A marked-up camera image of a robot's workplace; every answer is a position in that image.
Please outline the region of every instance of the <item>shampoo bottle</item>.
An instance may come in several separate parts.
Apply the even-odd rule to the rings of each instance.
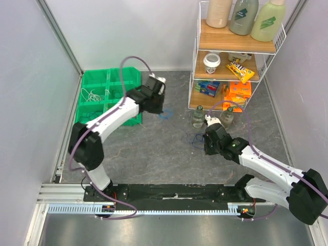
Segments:
[[[232,0],[210,0],[207,11],[206,24],[214,28],[223,28],[227,25]]]
[[[258,14],[251,36],[261,42],[273,40],[286,13],[285,0],[270,0]]]
[[[230,31],[238,35],[248,35],[254,25],[258,11],[258,0],[238,0],[230,22]]]

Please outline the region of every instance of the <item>beige bottle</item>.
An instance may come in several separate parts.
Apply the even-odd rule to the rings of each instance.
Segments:
[[[232,0],[210,0],[207,11],[206,24],[214,28],[223,28],[227,25]]]

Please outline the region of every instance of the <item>blue box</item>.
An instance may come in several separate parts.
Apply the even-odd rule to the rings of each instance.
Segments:
[[[207,96],[215,97],[217,89],[219,88],[220,82],[218,81],[204,81],[200,82],[195,86],[195,90]]]

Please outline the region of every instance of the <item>marble floor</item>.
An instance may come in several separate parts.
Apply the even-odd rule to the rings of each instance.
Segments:
[[[144,113],[142,125],[120,127],[104,143],[106,172],[114,183],[225,183],[234,184],[244,174],[261,177],[255,171],[225,160],[220,155],[206,156],[201,143],[194,146],[195,134],[203,133],[191,126],[188,109],[190,71],[155,72],[167,79],[164,109],[171,112],[170,119]],[[278,125],[262,82],[248,104],[254,145],[288,163]],[[235,113],[228,130],[232,137],[247,138],[246,119]],[[69,155],[64,165],[61,182],[78,183],[84,175],[69,172]]]

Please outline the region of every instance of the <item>white wall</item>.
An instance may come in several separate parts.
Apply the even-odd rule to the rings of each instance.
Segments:
[[[35,1],[0,1],[0,23],[0,245],[21,246],[78,74]]]
[[[297,2],[287,0],[285,21]],[[191,69],[199,0],[47,3],[85,70],[118,67],[128,55],[142,57],[153,70]],[[129,64],[145,70],[140,63]]]
[[[268,72],[295,167],[315,169],[328,185],[328,2],[309,1]]]

